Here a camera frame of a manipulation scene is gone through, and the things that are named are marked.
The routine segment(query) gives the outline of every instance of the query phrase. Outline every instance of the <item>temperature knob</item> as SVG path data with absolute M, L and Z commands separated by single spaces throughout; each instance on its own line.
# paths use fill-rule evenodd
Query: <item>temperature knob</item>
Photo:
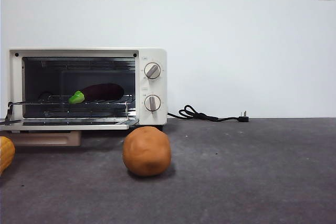
M 145 107 L 149 111 L 156 111 L 160 108 L 161 101 L 156 95 L 150 95 L 145 99 Z
M 149 79 L 155 79 L 159 77 L 161 72 L 160 66 L 156 63 L 148 63 L 147 66 L 145 67 L 145 75 Z

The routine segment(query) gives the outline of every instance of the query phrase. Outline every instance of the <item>eggplant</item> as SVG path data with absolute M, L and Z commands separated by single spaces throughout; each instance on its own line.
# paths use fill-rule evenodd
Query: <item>eggplant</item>
M 103 83 L 88 86 L 82 90 L 76 91 L 75 94 L 69 98 L 69 103 L 75 104 L 94 100 L 119 100 L 123 95 L 124 89 L 118 84 Z

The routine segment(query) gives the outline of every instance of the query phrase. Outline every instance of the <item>oven control panel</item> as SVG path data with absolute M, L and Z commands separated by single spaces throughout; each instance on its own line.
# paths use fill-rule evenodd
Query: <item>oven control panel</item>
M 166 124 L 166 52 L 139 50 L 139 69 L 139 124 Z

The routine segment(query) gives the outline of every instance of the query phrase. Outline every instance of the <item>gray floor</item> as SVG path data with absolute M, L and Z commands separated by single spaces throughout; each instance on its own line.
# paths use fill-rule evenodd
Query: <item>gray floor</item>
M 169 120 L 172 165 L 138 178 L 127 132 L 20 148 L 1 177 L 7 223 L 336 223 L 336 119 Z

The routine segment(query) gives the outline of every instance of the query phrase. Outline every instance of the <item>black object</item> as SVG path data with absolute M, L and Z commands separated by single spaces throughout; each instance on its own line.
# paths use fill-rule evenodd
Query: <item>black object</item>
M 206 115 L 204 113 L 198 113 L 190 105 L 186 105 L 183 110 L 179 110 L 179 114 L 181 116 L 168 113 L 168 115 L 170 115 L 174 118 L 183 119 L 183 120 L 201 119 L 201 120 L 208 120 L 208 121 L 211 121 L 211 122 L 223 122 L 223 121 L 227 121 L 227 120 L 237 120 L 238 122 L 242 122 L 242 123 L 247 123 L 249 121 L 249 117 L 246 116 L 246 111 L 244 112 L 244 116 L 240 116 L 238 118 L 232 117 L 232 118 L 221 118 L 221 119 L 219 119 L 215 116 L 209 116 L 209 115 Z
M 0 125 L 10 125 L 11 123 L 21 122 L 21 120 L 13 120 L 12 121 L 11 120 L 12 114 L 13 114 L 13 103 L 9 102 L 8 103 L 7 115 L 6 115 L 5 121 L 0 122 Z
M 54 94 L 49 92 L 49 91 L 44 91 L 38 96 L 37 100 L 38 101 L 47 101 L 53 95 Z
M 85 101 L 94 100 L 119 100 L 124 95 L 124 89 L 118 84 L 104 83 L 92 85 L 81 91 Z

